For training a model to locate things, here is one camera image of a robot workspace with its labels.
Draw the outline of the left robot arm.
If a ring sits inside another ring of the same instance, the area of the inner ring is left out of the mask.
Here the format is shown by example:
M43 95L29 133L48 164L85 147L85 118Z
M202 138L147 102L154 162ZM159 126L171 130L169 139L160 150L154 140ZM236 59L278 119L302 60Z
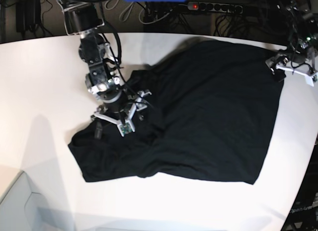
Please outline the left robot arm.
M318 14L312 11L310 0L277 0L277 7L288 26L288 46L276 51L266 65L277 81L291 72L314 86L318 82Z

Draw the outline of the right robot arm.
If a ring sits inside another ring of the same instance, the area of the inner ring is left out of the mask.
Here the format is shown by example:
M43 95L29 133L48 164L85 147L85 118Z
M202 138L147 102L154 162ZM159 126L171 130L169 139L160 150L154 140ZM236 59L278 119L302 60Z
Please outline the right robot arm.
M105 19L104 0L56 0L68 35L79 35L79 56L88 65L85 85L102 104L92 119L113 124L122 137L136 130L133 117L150 103L149 90L135 91L121 73L122 47L116 29Z

